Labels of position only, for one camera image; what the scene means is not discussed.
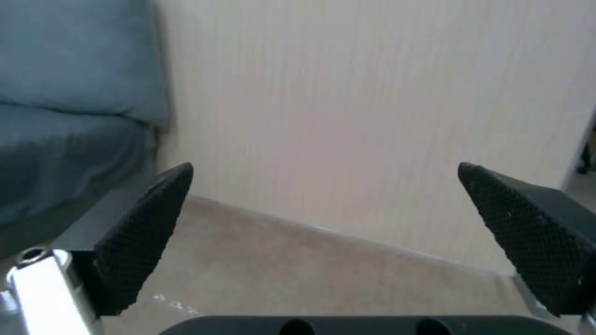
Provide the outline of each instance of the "blue cushion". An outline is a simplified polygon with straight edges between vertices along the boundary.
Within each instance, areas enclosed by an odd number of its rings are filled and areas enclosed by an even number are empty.
[[[167,125],[148,0],[1,0],[0,103]]]
[[[0,227],[108,190],[152,151],[134,120],[0,104]]]

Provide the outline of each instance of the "beige carpet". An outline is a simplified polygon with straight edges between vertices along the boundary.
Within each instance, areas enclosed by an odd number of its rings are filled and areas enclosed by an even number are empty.
[[[508,277],[191,199],[139,302],[104,323],[156,334],[199,315],[415,314],[529,313]]]

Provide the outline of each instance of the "black plastic base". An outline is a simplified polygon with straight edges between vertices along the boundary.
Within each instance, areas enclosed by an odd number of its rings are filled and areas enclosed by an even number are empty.
[[[569,335],[523,317],[203,317],[162,335]]]

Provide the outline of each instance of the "textured grip pad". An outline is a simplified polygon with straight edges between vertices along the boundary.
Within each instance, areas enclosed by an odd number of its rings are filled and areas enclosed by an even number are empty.
[[[102,314],[118,314],[136,302],[157,266],[193,178],[189,163],[158,176],[158,181],[96,246],[95,267],[104,288]]]
[[[73,255],[99,315],[136,301],[172,235],[193,179],[190,163],[111,190],[52,244]]]
[[[458,176],[523,281],[554,315],[596,296],[596,216],[552,188],[462,163]]]

